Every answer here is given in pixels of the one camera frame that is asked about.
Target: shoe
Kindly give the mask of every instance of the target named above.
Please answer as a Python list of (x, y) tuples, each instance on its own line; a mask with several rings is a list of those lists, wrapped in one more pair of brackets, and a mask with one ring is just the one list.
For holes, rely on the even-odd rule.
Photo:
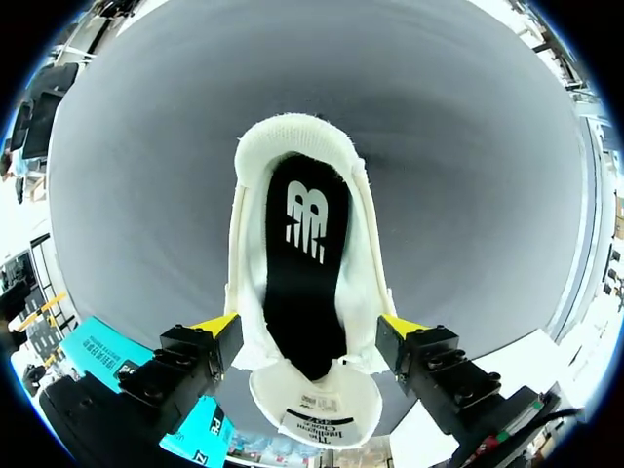
[[(396, 315), (364, 161), (330, 123), (285, 114), (252, 126), (234, 164), (225, 313), (240, 314), (244, 346), (233, 366), (253, 371), (253, 398), (281, 432), (358, 447), (381, 413), (370, 374), (388, 369), (376, 320)], [(351, 423), (336, 437), (318, 426), (328, 420)]]

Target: white label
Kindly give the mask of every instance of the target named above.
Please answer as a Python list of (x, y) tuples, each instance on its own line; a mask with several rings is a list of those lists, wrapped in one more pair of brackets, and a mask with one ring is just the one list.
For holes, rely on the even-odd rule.
[(334, 447), (352, 446), (358, 444), (361, 439), (358, 427), (352, 417), (317, 419), (292, 409), (286, 410), (279, 432)]
[(329, 396), (320, 395), (301, 395), (299, 406), (307, 410), (328, 412), (331, 414), (337, 414), (340, 411), (337, 397), (332, 398)]

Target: teal box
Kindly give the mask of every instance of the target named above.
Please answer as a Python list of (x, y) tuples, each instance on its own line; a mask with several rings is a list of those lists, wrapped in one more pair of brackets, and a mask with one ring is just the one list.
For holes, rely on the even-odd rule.
[[(134, 371), (152, 358), (152, 351), (127, 339), (95, 317), (83, 322), (61, 344), (80, 375), (90, 372), (119, 393), (118, 375)], [(202, 397), (173, 435), (160, 447), (209, 468), (220, 468), (234, 428), (214, 398)]]

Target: new balance logo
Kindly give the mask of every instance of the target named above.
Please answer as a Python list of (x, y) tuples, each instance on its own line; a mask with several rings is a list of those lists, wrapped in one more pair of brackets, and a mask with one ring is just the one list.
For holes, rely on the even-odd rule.
[(319, 240), (326, 236), (328, 227), (328, 201), (317, 189), (309, 190), (293, 180), (287, 195), (287, 215), (295, 225), (286, 226), (286, 242), (302, 249), (323, 264), (325, 247)]

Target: white panel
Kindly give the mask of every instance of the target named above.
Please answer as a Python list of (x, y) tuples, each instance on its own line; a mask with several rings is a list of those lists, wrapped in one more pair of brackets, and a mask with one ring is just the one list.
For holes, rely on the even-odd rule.
[(46, 270), (46, 264), (43, 259), (43, 252), (41, 250), (41, 245), (35, 247), (32, 250), (32, 256), (34, 257), (35, 268), (37, 269), (37, 274), (39, 275), (39, 279), (41, 281), (41, 286), (47, 285), (50, 283), (50, 278), (48, 277), (48, 271)]

